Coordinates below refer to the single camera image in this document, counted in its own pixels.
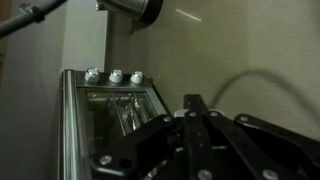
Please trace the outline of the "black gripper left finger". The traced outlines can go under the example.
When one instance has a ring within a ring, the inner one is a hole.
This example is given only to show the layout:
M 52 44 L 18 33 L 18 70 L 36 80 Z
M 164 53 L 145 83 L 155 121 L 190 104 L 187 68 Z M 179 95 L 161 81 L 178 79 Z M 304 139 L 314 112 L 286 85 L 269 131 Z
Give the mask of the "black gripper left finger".
M 169 115 L 159 115 L 91 156 L 91 168 L 116 177 L 143 177 L 174 152 L 170 138 L 177 126 Z

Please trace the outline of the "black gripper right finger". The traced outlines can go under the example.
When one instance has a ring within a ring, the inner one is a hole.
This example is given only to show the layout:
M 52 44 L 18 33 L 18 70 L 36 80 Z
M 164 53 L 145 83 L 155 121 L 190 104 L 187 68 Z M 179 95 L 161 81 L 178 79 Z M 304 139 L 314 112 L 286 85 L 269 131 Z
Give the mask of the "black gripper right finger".
M 234 121 L 269 158 L 308 180 L 320 180 L 319 140 L 248 114 Z

